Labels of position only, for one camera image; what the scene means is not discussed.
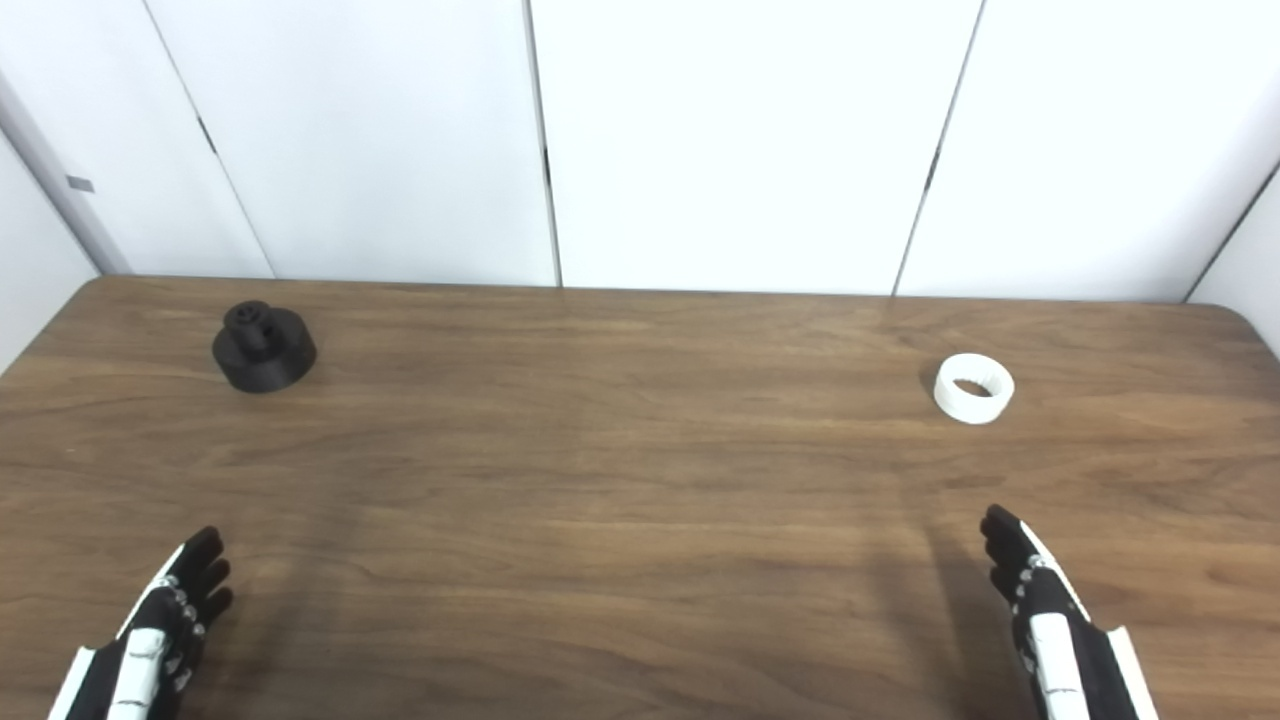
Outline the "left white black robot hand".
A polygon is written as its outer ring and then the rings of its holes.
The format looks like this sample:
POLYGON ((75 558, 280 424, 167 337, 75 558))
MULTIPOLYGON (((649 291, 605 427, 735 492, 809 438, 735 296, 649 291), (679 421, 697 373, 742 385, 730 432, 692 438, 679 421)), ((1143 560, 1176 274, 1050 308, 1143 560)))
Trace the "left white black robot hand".
POLYGON ((177 717, 209 632, 234 601, 224 551, 215 527, 178 544, 115 635, 76 651, 47 717, 177 717))

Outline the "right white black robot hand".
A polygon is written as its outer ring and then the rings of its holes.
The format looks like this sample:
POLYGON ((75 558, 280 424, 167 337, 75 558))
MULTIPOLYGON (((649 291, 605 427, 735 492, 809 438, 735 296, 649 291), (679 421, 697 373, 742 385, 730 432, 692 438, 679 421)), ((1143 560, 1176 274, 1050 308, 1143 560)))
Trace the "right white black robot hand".
POLYGON ((1059 560, 1019 516, 992 503, 980 520, 989 582, 1041 719, 1157 719, 1125 626, 1098 628, 1059 560))

